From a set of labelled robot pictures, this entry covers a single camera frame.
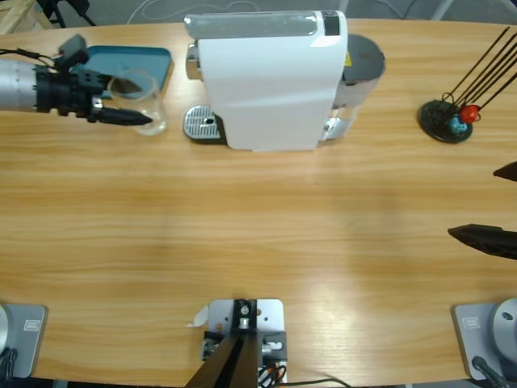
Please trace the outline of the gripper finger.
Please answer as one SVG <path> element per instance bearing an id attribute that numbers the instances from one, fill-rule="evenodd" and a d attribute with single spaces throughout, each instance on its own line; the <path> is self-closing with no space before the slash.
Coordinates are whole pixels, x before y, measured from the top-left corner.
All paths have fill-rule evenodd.
<path id="1" fill-rule="evenodd" d="M 517 181 L 517 162 L 511 162 L 493 172 L 493 176 Z"/>
<path id="2" fill-rule="evenodd" d="M 516 259 L 516 232 L 497 226 L 468 224 L 448 229 L 464 245 L 487 255 Z"/>

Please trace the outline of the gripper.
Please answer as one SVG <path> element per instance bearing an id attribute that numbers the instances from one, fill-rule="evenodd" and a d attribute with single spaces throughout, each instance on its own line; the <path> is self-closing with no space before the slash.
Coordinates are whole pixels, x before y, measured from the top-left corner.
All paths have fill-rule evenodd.
<path id="1" fill-rule="evenodd" d="M 75 73 L 51 72 L 47 67 L 35 66 L 37 112 L 49 113 L 56 109 L 59 116 L 74 113 L 77 118 L 104 124 L 139 126 L 153 119 L 138 111 L 114 108 L 93 108 L 93 99 L 101 98 L 105 90 L 118 93 L 137 93 L 142 88 L 126 78 L 116 78 L 81 68 Z"/>

